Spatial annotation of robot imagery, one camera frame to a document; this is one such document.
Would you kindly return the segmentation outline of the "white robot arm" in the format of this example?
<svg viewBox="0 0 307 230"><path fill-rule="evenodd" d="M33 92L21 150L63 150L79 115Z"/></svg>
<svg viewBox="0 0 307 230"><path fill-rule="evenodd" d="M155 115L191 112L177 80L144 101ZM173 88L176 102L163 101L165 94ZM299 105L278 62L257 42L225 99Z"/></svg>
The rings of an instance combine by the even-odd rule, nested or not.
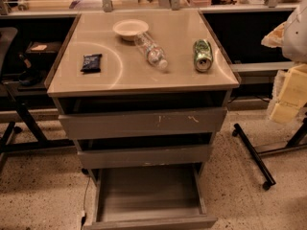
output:
<svg viewBox="0 0 307 230"><path fill-rule="evenodd" d="M279 124L289 123L307 104L307 1L303 0L261 41L263 46L280 48L289 67L278 70L274 79L269 118Z"/></svg>

